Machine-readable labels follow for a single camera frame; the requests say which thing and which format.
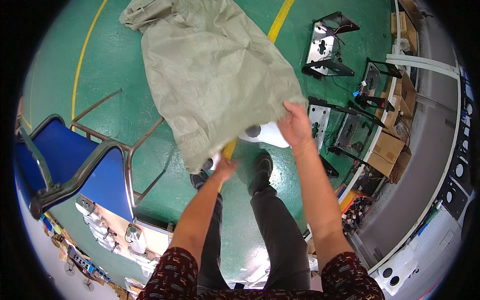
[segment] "person's right hand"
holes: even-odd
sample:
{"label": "person's right hand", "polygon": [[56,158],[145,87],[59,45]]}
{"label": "person's right hand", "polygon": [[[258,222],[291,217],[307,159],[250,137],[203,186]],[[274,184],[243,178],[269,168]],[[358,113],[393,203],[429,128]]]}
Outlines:
{"label": "person's right hand", "polygon": [[218,177],[221,182],[225,182],[232,176],[239,164],[234,160],[226,158],[223,152],[221,155],[222,157],[216,165],[212,177]]}
{"label": "person's right hand", "polygon": [[277,121],[277,125],[283,138],[292,148],[297,148],[312,139],[310,120],[302,104],[283,101],[283,106],[288,113]]}

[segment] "shirt sleeve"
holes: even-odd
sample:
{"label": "shirt sleeve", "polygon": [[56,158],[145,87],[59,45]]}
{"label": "shirt sleeve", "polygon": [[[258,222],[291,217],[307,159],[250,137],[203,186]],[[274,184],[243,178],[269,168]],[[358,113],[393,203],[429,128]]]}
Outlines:
{"label": "shirt sleeve", "polygon": [[358,256],[343,252],[329,261],[322,270],[324,293],[341,295],[342,299],[385,299],[375,279],[371,278]]}
{"label": "shirt sleeve", "polygon": [[192,299],[197,296],[198,266],[185,249],[167,249],[138,299]]}

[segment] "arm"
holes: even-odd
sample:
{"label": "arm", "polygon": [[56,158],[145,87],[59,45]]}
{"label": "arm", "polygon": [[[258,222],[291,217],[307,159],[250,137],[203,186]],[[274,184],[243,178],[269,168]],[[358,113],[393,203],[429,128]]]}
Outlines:
{"label": "arm", "polygon": [[202,249],[217,197],[218,188],[237,168],[237,162],[223,155],[215,172],[208,178],[180,216],[169,249],[179,247],[192,254],[200,268]]}
{"label": "arm", "polygon": [[312,229],[318,268],[322,270],[336,255],[353,250],[343,234],[340,205],[318,156],[305,108],[287,101],[283,104],[288,113],[278,127],[292,147],[303,210]]}

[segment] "person's left hand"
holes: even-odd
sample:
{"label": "person's left hand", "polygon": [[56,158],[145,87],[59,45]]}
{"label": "person's left hand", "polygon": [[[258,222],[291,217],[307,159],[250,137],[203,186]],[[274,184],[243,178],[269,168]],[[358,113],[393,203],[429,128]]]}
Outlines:
{"label": "person's left hand", "polygon": [[218,176],[222,182],[225,182],[230,178],[230,176],[232,176],[239,164],[237,161],[226,158],[223,152],[221,155],[222,157],[218,162],[212,176]]}

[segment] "epoxy floor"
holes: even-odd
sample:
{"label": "epoxy floor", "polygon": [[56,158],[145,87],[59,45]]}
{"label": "epoxy floor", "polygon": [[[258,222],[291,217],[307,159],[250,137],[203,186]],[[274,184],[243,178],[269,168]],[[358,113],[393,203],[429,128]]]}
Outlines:
{"label": "epoxy floor", "polygon": [[[133,144],[160,117],[145,77],[141,35],[118,21],[128,3],[121,0],[105,2],[84,50],[74,101],[72,95],[77,65],[85,37],[102,1],[75,0],[65,7],[39,45],[25,79],[23,126],[27,132],[52,113],[60,114],[68,124],[72,116],[120,88],[122,93],[88,114],[81,123],[123,143]],[[268,34],[283,1],[236,0],[236,3]],[[343,78],[349,84],[332,78],[318,81],[301,73],[309,46],[312,20],[336,11],[343,12],[360,26],[359,31],[341,35],[346,43],[341,47],[343,63],[355,71],[354,77]],[[353,86],[362,80],[366,58],[384,60],[391,51],[391,11],[391,3],[387,0],[293,2],[275,45],[294,68],[304,95],[346,106],[347,101],[353,99]],[[341,113],[332,112],[327,133],[336,131],[342,119]],[[365,139],[366,130],[359,130],[357,135]],[[274,160],[271,182],[278,196],[300,229],[306,229],[291,150],[238,140],[233,159],[240,162],[240,168],[222,188],[224,219],[221,270],[227,282],[252,276],[267,258],[247,193],[251,178],[249,171],[260,149],[267,150]],[[334,188],[351,178],[351,159],[331,153],[325,157],[341,174],[332,181]],[[193,197],[194,189],[171,129],[164,122],[134,156],[134,188],[143,191],[167,162],[166,174],[137,208],[137,213],[176,222]],[[88,226],[83,224],[81,214],[75,209],[74,198],[53,207],[51,213],[92,257],[92,261],[109,272],[117,284],[124,286],[124,277],[147,281],[137,264],[111,254],[95,242]]]}

